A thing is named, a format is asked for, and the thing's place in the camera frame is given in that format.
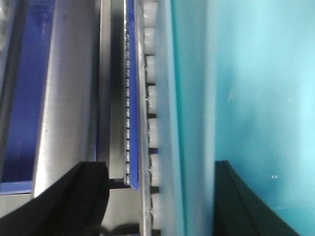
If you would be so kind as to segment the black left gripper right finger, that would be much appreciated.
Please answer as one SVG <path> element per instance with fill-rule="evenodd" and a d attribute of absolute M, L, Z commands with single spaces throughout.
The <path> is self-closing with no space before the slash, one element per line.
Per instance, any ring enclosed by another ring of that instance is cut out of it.
<path fill-rule="evenodd" d="M 297 236 L 237 175 L 226 160 L 215 162 L 214 235 Z"/>

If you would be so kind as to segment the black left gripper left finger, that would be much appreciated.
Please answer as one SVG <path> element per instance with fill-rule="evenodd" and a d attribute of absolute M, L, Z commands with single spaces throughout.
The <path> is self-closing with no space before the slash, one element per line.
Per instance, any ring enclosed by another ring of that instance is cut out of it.
<path fill-rule="evenodd" d="M 39 196 L 0 219 L 2 236 L 99 236 L 109 200 L 103 162 L 80 162 Z"/>

